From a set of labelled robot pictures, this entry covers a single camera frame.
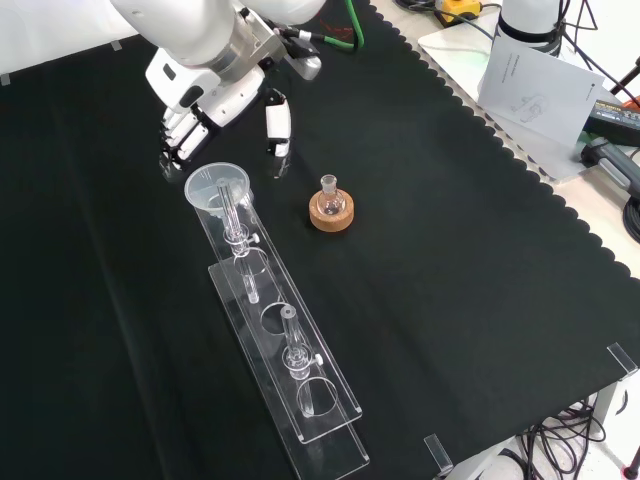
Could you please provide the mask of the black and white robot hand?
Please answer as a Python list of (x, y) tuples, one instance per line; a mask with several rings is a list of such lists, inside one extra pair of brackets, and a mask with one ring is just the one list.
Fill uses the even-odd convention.
[(272, 176), (286, 174), (291, 157), (291, 111), (287, 97), (265, 83), (260, 65), (225, 84), (213, 70), (184, 66), (160, 48), (145, 77), (166, 106), (160, 128), (159, 165), (167, 181), (184, 178), (201, 150), (260, 99), (265, 107)]

